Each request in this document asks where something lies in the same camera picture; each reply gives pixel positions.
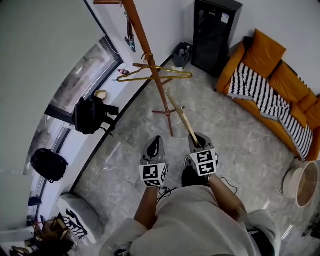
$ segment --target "person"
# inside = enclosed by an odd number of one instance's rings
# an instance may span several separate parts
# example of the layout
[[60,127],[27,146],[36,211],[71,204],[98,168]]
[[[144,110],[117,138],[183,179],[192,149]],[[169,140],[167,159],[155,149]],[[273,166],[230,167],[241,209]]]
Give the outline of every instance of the person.
[[199,177],[188,157],[182,187],[158,203],[147,187],[134,216],[127,218],[100,256],[277,256],[281,235],[263,209],[247,213],[215,174]]

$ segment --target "striped blanket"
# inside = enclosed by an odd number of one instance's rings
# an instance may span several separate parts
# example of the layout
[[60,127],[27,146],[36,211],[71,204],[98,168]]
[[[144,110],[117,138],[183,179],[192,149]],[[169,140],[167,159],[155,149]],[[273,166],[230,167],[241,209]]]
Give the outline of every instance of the striped blanket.
[[254,101],[263,117],[281,123],[301,159],[307,158],[313,140],[312,131],[308,125],[303,128],[290,115],[290,104],[274,91],[266,78],[240,63],[232,75],[228,96]]

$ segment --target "black refrigerator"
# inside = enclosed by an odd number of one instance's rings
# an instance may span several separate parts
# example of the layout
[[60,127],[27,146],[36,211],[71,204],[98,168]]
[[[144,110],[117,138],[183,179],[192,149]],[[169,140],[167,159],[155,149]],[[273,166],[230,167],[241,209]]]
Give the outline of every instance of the black refrigerator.
[[234,0],[195,0],[191,63],[218,77],[229,58],[229,45],[242,3]]

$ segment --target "tiled floor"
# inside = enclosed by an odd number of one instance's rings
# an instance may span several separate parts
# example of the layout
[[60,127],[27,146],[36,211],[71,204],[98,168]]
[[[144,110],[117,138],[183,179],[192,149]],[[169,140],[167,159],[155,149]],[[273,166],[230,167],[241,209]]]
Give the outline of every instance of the tiled floor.
[[[193,129],[212,139],[219,155],[218,175],[238,187],[237,195],[249,212],[267,209],[282,234],[293,225],[283,240],[282,255],[312,255],[320,242],[302,238],[301,234],[317,207],[319,190],[305,208],[298,208],[294,201],[278,194],[294,155],[245,109],[214,92],[217,80],[190,64],[186,70],[193,72],[193,78],[176,79],[165,88],[185,106]],[[75,255],[97,254],[117,226],[125,218],[134,216],[145,189],[139,178],[141,149],[156,135],[163,138],[169,163],[165,185],[180,186],[184,158],[189,152],[188,133],[174,113],[174,137],[170,137],[165,116],[153,114],[152,110],[163,110],[154,81],[125,112],[113,136],[107,137],[77,184],[75,194],[96,210],[104,235],[98,244],[80,244],[72,252]]]

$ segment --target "black backpack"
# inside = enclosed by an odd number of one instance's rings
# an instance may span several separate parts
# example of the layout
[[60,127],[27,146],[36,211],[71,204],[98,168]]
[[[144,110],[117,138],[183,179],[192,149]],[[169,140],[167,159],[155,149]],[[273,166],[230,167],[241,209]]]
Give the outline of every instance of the black backpack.
[[51,150],[40,148],[31,157],[31,165],[38,174],[53,183],[64,176],[68,163]]
[[95,96],[90,96],[86,100],[81,97],[74,107],[72,121],[75,129],[85,135],[94,134],[100,128],[104,129],[101,127],[103,122],[111,125],[112,131],[115,127],[115,121],[107,116],[108,113],[118,115],[119,108],[105,105],[101,98]]

